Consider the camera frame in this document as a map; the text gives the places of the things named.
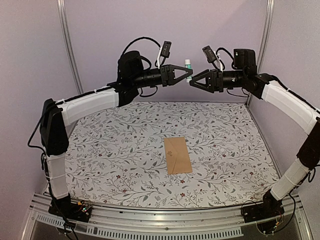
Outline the green white glue stick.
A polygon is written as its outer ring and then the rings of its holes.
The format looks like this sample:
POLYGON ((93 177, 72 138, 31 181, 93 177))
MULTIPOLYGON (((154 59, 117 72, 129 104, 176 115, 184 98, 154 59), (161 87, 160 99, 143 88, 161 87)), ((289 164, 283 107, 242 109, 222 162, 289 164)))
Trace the green white glue stick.
POLYGON ((191 65, 191 60, 190 59, 185 59, 184 60, 184 67, 188 69, 189 76, 186 77, 186 82, 189 83, 192 80, 192 65, 191 65))

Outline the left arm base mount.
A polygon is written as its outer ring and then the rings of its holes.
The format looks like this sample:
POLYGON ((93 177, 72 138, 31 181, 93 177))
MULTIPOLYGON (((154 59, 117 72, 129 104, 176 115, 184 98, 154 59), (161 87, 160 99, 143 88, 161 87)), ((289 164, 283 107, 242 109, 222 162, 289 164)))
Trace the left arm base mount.
POLYGON ((84 203, 52 201, 48 212, 55 216, 65 217, 68 220, 88 223, 92 213, 92 206, 84 203))

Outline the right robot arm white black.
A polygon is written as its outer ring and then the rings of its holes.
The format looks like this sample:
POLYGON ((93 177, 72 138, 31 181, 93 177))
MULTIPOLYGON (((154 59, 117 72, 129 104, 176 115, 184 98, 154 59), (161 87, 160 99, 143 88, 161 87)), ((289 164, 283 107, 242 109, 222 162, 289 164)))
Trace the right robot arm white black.
POLYGON ((237 48, 231 54, 232 70, 225 70, 217 52, 210 46, 202 49, 208 63, 207 69, 194 75, 189 84, 209 93, 243 88, 289 116, 307 134, 295 161, 280 180, 263 196, 258 213, 269 218, 278 210, 278 203, 305 179, 320 162, 320 111, 304 98, 286 87, 276 76, 258 73, 256 54, 252 49, 237 48))

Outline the brown kraft envelope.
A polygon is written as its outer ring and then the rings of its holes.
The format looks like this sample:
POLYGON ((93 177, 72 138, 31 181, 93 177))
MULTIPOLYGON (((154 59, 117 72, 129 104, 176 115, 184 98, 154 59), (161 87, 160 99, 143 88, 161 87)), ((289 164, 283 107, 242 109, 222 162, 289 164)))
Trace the brown kraft envelope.
POLYGON ((169 175, 192 173, 192 164, 184 137, 164 138, 167 173, 169 175))

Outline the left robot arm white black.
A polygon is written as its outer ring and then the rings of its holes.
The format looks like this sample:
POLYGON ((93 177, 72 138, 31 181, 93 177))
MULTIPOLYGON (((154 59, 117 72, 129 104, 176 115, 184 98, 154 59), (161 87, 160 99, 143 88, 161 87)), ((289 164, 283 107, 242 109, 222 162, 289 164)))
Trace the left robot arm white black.
POLYGON ((123 53, 117 62, 117 80, 105 87, 56 102, 47 99, 43 104, 39 132, 44 148, 43 167, 47 171, 49 194, 55 209, 63 216, 74 213, 74 205, 66 183, 65 156, 69 147, 66 127, 106 109, 123 107, 139 95, 145 87, 173 86, 193 74, 193 70, 172 64, 157 64, 144 68, 149 62, 139 51, 123 53))

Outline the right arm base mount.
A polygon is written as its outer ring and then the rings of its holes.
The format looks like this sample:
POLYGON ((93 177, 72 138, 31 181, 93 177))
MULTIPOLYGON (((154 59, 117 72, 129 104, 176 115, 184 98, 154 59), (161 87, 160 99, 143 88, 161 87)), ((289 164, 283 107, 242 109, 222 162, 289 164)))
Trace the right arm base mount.
POLYGON ((243 205, 240 209, 240 213, 243 216, 245 223, 256 222, 272 217, 281 216, 285 213, 282 204, 276 205, 276 207, 265 207, 263 203, 243 205))

